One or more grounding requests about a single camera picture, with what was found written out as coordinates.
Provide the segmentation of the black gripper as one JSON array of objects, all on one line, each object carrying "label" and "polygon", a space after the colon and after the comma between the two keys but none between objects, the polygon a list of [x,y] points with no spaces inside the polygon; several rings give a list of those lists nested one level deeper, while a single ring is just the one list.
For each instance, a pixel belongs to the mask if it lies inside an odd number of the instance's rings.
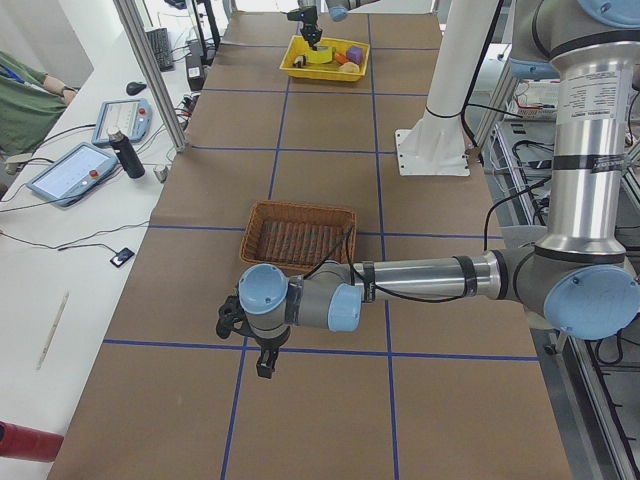
[{"label": "black gripper", "polygon": [[278,349],[290,337],[289,327],[277,327],[274,330],[249,328],[256,343],[262,348],[256,362],[257,375],[260,378],[271,379],[278,359]]},{"label": "black gripper", "polygon": [[302,28],[300,33],[302,38],[310,49],[318,50],[322,37],[322,29],[318,26],[318,18],[316,16],[305,15],[301,18],[301,22]]}]

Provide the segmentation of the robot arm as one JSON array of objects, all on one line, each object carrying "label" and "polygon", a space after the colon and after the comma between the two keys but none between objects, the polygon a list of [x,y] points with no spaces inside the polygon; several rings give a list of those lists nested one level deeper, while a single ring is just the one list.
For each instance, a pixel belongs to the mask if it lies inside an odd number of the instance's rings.
[{"label": "robot arm", "polygon": [[[321,1],[298,1],[298,7],[286,13],[289,21],[302,24],[300,33],[312,50],[317,49],[322,37],[322,29],[318,26],[320,4]],[[344,20],[349,11],[370,4],[370,1],[326,0],[325,4],[331,19],[338,22]]]},{"label": "robot arm", "polygon": [[220,337],[237,333],[260,348],[270,377],[295,326],[351,332],[377,299],[445,303],[482,295],[520,303],[547,328],[600,340],[632,322],[639,284],[614,235],[627,99],[639,59],[635,1],[520,1],[512,67],[554,70],[560,79],[545,235],[530,247],[388,262],[327,259],[286,276],[275,265],[247,269],[219,310]]}]

